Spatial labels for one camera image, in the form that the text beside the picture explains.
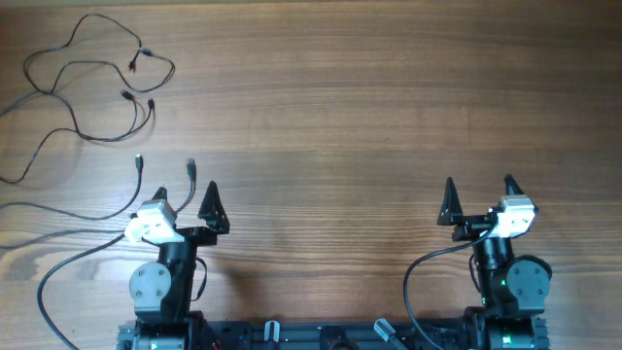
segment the tabletop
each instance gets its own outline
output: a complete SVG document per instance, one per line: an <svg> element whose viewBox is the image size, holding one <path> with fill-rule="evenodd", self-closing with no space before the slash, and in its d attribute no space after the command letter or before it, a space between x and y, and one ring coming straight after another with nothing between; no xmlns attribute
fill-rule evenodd
<svg viewBox="0 0 622 350"><path fill-rule="evenodd" d="M295 3L0 10L0 108L33 90L23 60L65 43L87 13L110 16L169 57L173 78L136 93L156 115L117 143L56 133L24 181L0 184L0 203L27 200L103 216L136 186L123 214L85 222L34 208L0 211L2 245L64 229L124 229L129 213L165 186L175 206L198 168L196 213L210 180L231 222L208 265L208 320L405 321L408 265L455 245L438 227L445 179L467 214L483 214L511 173L540 211L514 241L554 270L546 312L553 349L613 349L622 340L622 12L561 2ZM49 88L64 63L117 63L137 87L167 71L130 35L89 18L66 50L30 65ZM107 137L132 123L109 66L67 69L58 93L82 132ZM145 118L139 113L139 119ZM67 109L39 96L0 117L0 176L16 178ZM36 291L57 263L114 237L79 233L0 250L0 342L61 349ZM458 317L480 305L471 251L425 262L411 277L418 316ZM135 319L128 280L156 249L122 241L60 269L44 291L58 327L81 348L110 349ZM202 272L195 274L195 288Z"/></svg>

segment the wood grain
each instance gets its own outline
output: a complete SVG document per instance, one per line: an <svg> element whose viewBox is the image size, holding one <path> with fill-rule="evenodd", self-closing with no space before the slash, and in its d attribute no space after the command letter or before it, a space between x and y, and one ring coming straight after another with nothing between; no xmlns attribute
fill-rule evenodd
<svg viewBox="0 0 622 350"><path fill-rule="evenodd" d="M405 320L401 278L409 263L447 247L437 227L453 176L468 213L496 203L512 173L540 207L517 253L555 270L547 312L554 349L614 349L622 340L622 14L617 4L557 2L187 5L0 11L0 102L31 88L20 71L31 52L64 43L84 13L110 15L145 47L177 64L155 99L155 124L113 145L53 137L21 186L0 202L31 200L89 215L131 195L133 156L145 157L138 203L164 184L173 204L196 159L198 196L181 215L194 225L209 180L218 182L231 234L199 255L209 266L193 309L211 320ZM89 21L78 44L33 65L49 84L69 59L124 67L135 43ZM141 59L132 84L165 67ZM84 131L129 127L131 105L107 68L61 80ZM0 118L0 172L16 177L41 138L70 125L38 98ZM45 212L0 212L0 241L66 228L124 228ZM35 293L56 263L112 235L77 234L0 252L0 342L63 348ZM470 252L422 265L411 300L418 315L455 317L477 305ZM82 348L110 349L133 320L132 271L156 258L126 242L61 269L45 290L58 326Z"/></svg>

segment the wooden surface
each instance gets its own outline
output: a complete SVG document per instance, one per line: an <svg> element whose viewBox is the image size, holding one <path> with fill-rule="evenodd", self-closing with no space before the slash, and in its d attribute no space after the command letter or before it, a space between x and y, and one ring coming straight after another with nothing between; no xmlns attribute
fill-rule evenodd
<svg viewBox="0 0 622 350"><path fill-rule="evenodd" d="M200 249L209 281L192 309L210 320L405 320L406 267L453 245L451 229L435 225L445 178L454 177L466 212L476 214L497 202L509 172L540 207L514 251L555 270L545 313L553 348L619 348L620 8L463 1L3 10L2 106L31 90L21 61L64 43L88 12L116 18L177 64L168 85L139 96L155 99L156 122L113 145L54 136L21 186L0 185L0 202L113 212L134 189L141 153L144 186L132 209L162 184L178 205L192 157L197 197L178 223L197 223L209 180L231 220L231 234ZM135 51L130 37L96 19L77 38L35 62L38 82L49 84L69 59L125 67ZM150 86L164 68L141 58L131 81ZM112 70L72 69L61 84L84 131L115 135L131 123ZM18 176L62 125L70 125L66 110L47 98L0 118L1 174ZM0 212L0 240L127 222L12 208ZM111 238L77 234L0 252L2 347L63 348L39 314L39 281ZM416 271L418 315L457 317L479 304L469 255ZM134 319L129 276L155 259L148 246L119 243L58 271L46 306L78 346L110 349L117 326Z"/></svg>

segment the wooden table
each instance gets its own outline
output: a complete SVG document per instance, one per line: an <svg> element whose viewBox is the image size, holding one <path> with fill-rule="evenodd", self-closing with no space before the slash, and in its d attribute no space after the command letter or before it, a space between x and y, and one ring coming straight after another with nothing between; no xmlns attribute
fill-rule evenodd
<svg viewBox="0 0 622 350"><path fill-rule="evenodd" d="M172 81L153 93L156 120L135 137L100 145L58 134L20 186L0 202L31 200L86 215L121 207L145 158L143 190L164 184L178 205L196 159L195 201L178 221L196 225L207 184L218 182L231 233L200 249L209 265L192 309L210 320L406 320L401 279L432 250L453 245L435 225L445 179L467 213L484 213L512 173L540 208L514 242L555 270L545 317L554 349L613 349L622 340L622 20L619 7L521 1L188 5L0 12L0 99L32 90L31 52L64 43L78 18L103 13L144 46L172 58ZM70 59L124 68L135 42L93 19L67 51L33 64L49 85ZM132 84L163 64L141 58ZM132 107L106 67L71 69L61 94L84 131L126 130ZM0 173L18 176L64 107L37 98L0 118ZM121 228L126 215L82 222L35 209L0 212L2 244L66 228ZM63 348L36 305L55 264L113 238L76 234L0 252L0 343ZM457 317L478 305L471 251L416 270L420 316ZM155 249L121 242L59 270L44 292L61 330L82 348L111 349L132 321L128 280ZM196 281L201 278L196 273Z"/></svg>

